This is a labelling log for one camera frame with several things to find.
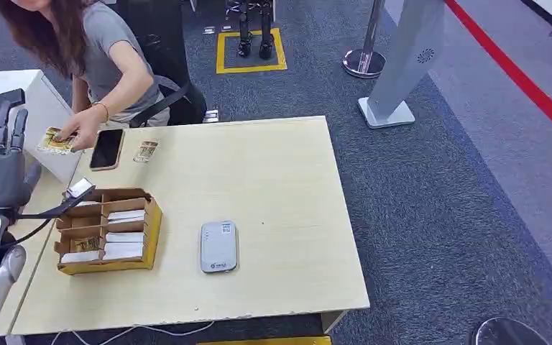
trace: red line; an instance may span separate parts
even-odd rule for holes
[[[516,64],[489,38],[479,25],[456,3],[445,0],[451,11],[458,17],[489,56],[496,61],[511,80],[530,98],[536,106],[552,121],[552,99],[547,96]]]

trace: gray power bank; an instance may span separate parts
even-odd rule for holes
[[[232,221],[213,221],[200,232],[200,268],[205,273],[231,271],[238,265],[237,230]]]

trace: black phone screen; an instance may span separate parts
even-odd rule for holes
[[[123,129],[112,129],[100,131],[98,141],[94,147],[90,168],[112,167],[117,163],[121,138],[124,136]]]

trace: yellow tape square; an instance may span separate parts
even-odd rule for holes
[[[331,345],[331,338],[328,336],[309,336],[302,338],[217,341],[211,343],[198,343],[198,345]]]
[[[217,37],[217,58],[216,69],[217,74],[225,73],[249,73],[249,72],[265,72],[268,70],[286,70],[287,60],[285,59],[285,50],[282,48],[282,39],[280,38],[280,29],[272,28],[270,31],[274,35],[274,48],[278,58],[276,65],[262,65],[251,67],[225,67],[225,39],[226,37],[240,37],[240,32],[221,32]],[[261,35],[261,30],[251,31],[253,35]]]

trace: long brown hair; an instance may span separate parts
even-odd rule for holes
[[[65,77],[86,71],[86,32],[83,9],[94,0],[52,0],[51,9],[58,23],[52,24],[38,11],[27,11],[12,0],[0,0],[0,14],[7,21],[14,41],[51,65]]]

